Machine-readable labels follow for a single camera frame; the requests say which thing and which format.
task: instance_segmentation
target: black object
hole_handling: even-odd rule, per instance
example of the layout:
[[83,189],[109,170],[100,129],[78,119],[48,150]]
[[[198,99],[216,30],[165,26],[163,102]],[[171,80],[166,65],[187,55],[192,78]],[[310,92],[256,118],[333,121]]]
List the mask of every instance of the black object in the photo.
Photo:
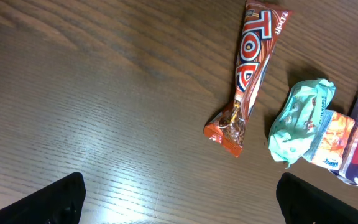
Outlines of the black object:
[[78,224],[85,199],[82,174],[72,173],[0,210],[1,224]]
[[358,223],[358,210],[290,173],[282,175],[276,197],[287,224]]

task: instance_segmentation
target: red candy wrapper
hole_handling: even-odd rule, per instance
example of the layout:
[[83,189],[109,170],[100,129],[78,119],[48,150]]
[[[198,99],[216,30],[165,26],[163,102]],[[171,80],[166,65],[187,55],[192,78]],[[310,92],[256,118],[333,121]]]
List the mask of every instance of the red candy wrapper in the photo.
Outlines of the red candy wrapper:
[[292,11],[248,0],[236,63],[236,94],[207,126],[204,134],[236,157],[241,154],[245,127],[255,104],[269,58]]

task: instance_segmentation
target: mint green wrapper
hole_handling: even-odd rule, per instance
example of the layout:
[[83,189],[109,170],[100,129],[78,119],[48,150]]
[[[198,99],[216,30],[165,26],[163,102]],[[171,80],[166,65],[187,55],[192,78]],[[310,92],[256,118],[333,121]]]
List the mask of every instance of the mint green wrapper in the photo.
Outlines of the mint green wrapper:
[[268,148],[275,161],[287,161],[290,166],[310,148],[335,89],[325,79],[298,82],[291,89],[270,129]]

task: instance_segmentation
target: brown wooden surface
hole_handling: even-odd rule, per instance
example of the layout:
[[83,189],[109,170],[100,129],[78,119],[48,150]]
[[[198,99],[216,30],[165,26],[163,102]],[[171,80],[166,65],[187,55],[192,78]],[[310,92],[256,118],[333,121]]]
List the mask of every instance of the brown wooden surface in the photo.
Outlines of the brown wooden surface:
[[81,223],[284,223],[283,172],[358,209],[358,188],[265,133],[297,81],[358,91],[358,0],[283,0],[294,16],[232,157],[203,136],[229,101],[243,0],[0,0],[0,208],[79,171]]

